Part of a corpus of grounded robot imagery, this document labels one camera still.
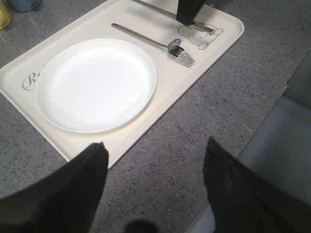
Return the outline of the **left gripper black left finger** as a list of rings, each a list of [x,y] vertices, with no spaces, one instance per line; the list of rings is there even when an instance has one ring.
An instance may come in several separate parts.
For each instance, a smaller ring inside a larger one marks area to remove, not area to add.
[[[108,170],[108,151],[92,143],[37,183],[0,200],[2,233],[87,233]]]

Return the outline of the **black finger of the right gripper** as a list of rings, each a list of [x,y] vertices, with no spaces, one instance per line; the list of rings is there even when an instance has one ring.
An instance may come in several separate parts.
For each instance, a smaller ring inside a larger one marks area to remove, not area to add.
[[[183,25],[191,25],[205,2],[205,0],[179,0],[176,20]]]

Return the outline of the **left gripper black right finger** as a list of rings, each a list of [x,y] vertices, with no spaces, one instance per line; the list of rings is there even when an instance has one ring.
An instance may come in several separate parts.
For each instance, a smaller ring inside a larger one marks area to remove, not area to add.
[[[311,206],[274,187],[211,136],[203,164],[216,233],[309,233]]]

